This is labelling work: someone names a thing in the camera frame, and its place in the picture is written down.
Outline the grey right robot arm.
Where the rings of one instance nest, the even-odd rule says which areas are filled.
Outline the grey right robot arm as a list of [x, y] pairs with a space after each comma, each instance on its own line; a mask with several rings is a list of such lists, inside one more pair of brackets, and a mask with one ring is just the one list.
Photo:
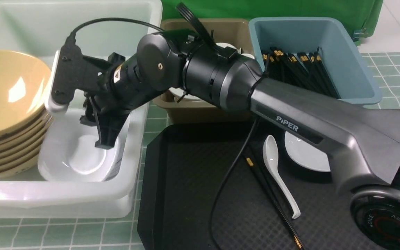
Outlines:
[[325, 152], [338, 189], [355, 192], [358, 228], [400, 250], [400, 109], [364, 109], [273, 80], [207, 32], [145, 35], [128, 60], [116, 53], [80, 58], [90, 85], [84, 122], [99, 128], [98, 146], [110, 146], [131, 111], [170, 87], [227, 112], [254, 112]]

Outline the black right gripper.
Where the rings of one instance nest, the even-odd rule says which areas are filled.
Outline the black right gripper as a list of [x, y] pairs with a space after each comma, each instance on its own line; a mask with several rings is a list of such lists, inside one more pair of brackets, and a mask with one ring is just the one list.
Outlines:
[[107, 60], [83, 56], [87, 63], [97, 67], [99, 91], [84, 92], [85, 114], [80, 123], [97, 126], [97, 148], [112, 149], [129, 114], [143, 105], [138, 97], [142, 79], [137, 57], [135, 54], [126, 59], [117, 53], [112, 53]]

